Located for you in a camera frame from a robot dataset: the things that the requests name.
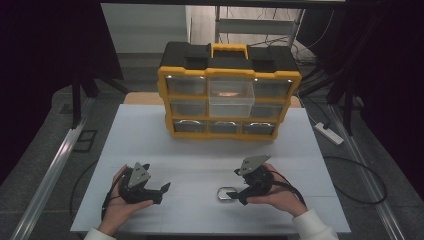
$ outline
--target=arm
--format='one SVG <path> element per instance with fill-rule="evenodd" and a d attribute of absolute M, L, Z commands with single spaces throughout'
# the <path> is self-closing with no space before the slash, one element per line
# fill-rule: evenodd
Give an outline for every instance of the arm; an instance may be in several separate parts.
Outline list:
<path fill-rule="evenodd" d="M 275 181 L 287 183 L 283 177 L 277 174 L 278 171 L 271 164 L 264 163 L 264 166 L 272 172 Z M 274 185 L 266 196 L 250 197 L 247 202 L 270 204 L 280 211 L 290 213 L 302 240 L 338 239 L 336 232 L 321 221 L 315 210 L 308 210 L 292 192 L 283 187 Z"/>
<path fill-rule="evenodd" d="M 115 182 L 121 173 L 127 168 L 123 166 L 119 172 L 113 177 L 113 182 Z M 119 187 L 120 184 L 117 184 L 112 191 L 111 201 L 107 206 L 107 210 L 103 221 L 100 223 L 99 227 L 96 229 L 92 228 L 85 240 L 114 240 L 112 236 L 118 231 L 118 229 L 132 216 L 133 213 L 147 208 L 153 205 L 153 201 L 143 201 L 135 204 L 126 203 L 121 197 L 119 197 Z"/>

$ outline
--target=hand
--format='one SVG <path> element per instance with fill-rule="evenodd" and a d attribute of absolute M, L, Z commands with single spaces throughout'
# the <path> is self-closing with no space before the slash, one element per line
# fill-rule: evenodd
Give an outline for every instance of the hand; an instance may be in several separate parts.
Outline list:
<path fill-rule="evenodd" d="M 115 182 L 123 171 L 127 168 L 124 165 L 117 174 L 113 177 Z M 133 213 L 143 208 L 147 208 L 153 205 L 152 200 L 143 201 L 135 204 L 128 204 L 119 196 L 119 185 L 121 182 L 116 184 L 112 191 L 111 201 L 107 207 L 105 216 L 98 230 L 106 235 L 113 236 L 115 232 L 131 217 Z"/>
<path fill-rule="evenodd" d="M 271 171 L 271 173 L 274 175 L 275 181 L 287 183 L 284 178 L 276 173 L 278 171 L 274 168 L 274 166 L 269 163 L 264 163 L 263 165 L 265 168 Z M 249 197 L 247 198 L 247 202 L 253 204 L 270 204 L 281 211 L 290 213 L 293 215 L 293 217 L 300 216 L 308 211 L 305 205 L 299 201 L 294 193 L 276 185 L 272 186 L 267 195 Z"/>

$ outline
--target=yellow and black storage box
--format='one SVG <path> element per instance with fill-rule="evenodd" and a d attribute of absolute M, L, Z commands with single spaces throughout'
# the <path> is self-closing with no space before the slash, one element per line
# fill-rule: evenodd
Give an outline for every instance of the yellow and black storage box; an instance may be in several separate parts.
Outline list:
<path fill-rule="evenodd" d="M 286 46 L 169 42 L 158 70 L 174 137 L 273 140 L 301 75 Z"/>

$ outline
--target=yellow handle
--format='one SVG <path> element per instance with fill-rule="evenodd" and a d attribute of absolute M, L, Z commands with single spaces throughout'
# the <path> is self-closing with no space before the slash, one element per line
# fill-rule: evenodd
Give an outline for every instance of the yellow handle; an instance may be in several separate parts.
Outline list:
<path fill-rule="evenodd" d="M 213 53 L 215 51 L 229 51 L 229 52 L 244 52 L 246 59 L 249 58 L 247 55 L 247 45 L 246 44 L 223 44 L 223 43 L 212 43 L 211 57 L 213 58 Z"/>

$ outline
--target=table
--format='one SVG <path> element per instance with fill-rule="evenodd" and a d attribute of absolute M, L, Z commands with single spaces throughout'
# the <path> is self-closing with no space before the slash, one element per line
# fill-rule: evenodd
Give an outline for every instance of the table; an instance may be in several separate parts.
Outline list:
<path fill-rule="evenodd" d="M 112 176 L 122 165 L 134 166 L 138 161 L 151 164 L 152 177 L 146 188 L 172 184 L 160 205 L 136 213 L 121 231 L 166 235 L 296 233 L 288 213 L 268 205 L 223 203 L 216 196 L 220 187 L 247 187 L 233 172 L 243 158 L 271 154 L 268 162 L 299 189 L 309 208 L 316 209 L 337 232 L 350 232 L 305 109 L 289 109 L 273 142 L 175 139 L 165 127 L 164 114 L 160 105 L 120 105 L 71 231 L 86 232 L 98 226 Z"/>

